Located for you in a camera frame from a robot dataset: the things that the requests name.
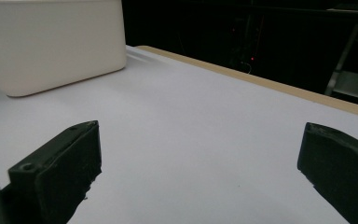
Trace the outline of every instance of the black object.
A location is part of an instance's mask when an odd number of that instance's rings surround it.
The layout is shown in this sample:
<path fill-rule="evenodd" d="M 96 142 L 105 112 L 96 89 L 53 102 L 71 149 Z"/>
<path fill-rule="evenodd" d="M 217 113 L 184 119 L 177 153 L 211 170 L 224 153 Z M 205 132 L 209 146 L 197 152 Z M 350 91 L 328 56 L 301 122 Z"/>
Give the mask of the black object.
<path fill-rule="evenodd" d="M 63 224 L 101 173 L 98 121 L 72 126 L 8 170 L 0 224 Z"/>
<path fill-rule="evenodd" d="M 297 168 L 350 223 L 358 223 L 358 140 L 307 123 Z"/>

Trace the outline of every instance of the white table surface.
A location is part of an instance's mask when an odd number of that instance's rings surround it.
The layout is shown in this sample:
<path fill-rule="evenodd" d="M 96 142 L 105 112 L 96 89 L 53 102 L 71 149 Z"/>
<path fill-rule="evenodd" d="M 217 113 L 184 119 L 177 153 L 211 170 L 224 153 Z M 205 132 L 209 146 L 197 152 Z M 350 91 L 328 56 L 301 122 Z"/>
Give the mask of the white table surface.
<path fill-rule="evenodd" d="M 306 122 L 358 116 L 128 47 L 125 69 L 22 98 L 0 92 L 7 169 L 100 122 L 103 172 L 70 223 L 346 223 L 296 168 Z"/>

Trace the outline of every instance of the dark background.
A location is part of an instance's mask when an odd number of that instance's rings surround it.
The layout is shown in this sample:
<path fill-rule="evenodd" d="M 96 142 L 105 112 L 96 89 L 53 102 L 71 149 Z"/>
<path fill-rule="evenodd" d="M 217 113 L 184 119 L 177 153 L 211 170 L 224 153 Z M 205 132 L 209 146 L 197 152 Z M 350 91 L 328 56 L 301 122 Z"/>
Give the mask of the dark background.
<path fill-rule="evenodd" d="M 358 24 L 358 13 L 327 11 L 356 9 L 358 0 L 122 3 L 127 45 L 165 49 L 318 93 Z M 358 73 L 358 36 L 344 68 Z"/>

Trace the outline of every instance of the white container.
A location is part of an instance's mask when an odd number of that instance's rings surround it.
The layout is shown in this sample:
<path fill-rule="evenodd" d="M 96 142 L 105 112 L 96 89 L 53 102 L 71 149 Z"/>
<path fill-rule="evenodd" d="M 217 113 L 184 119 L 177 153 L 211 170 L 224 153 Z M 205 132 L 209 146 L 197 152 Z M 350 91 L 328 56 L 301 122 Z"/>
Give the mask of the white container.
<path fill-rule="evenodd" d="M 121 0 L 0 0 L 0 91 L 24 96 L 121 69 Z"/>

